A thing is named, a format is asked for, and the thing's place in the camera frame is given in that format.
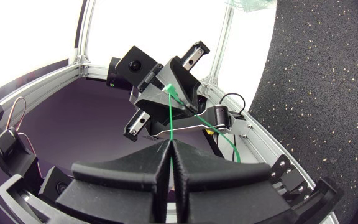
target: black cable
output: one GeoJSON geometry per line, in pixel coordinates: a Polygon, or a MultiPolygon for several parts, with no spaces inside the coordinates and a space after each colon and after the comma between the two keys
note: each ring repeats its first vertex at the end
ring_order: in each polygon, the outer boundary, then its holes
{"type": "Polygon", "coordinates": [[[221,104],[222,101],[223,101],[223,99],[224,99],[225,97],[227,97],[228,95],[237,95],[237,96],[240,96],[240,97],[241,97],[242,101],[244,102],[244,106],[242,107],[242,109],[241,109],[240,112],[239,112],[239,114],[241,114],[241,112],[246,108],[246,101],[245,101],[245,99],[244,99],[240,94],[238,94],[238,93],[228,93],[228,94],[222,96],[221,101],[219,101],[219,104],[221,104]]]}
{"type": "MultiPolygon", "coordinates": [[[[234,146],[236,146],[236,135],[233,134],[233,137],[234,137],[234,146]]],[[[233,149],[233,155],[232,155],[231,161],[234,162],[234,149],[233,149]]]]}

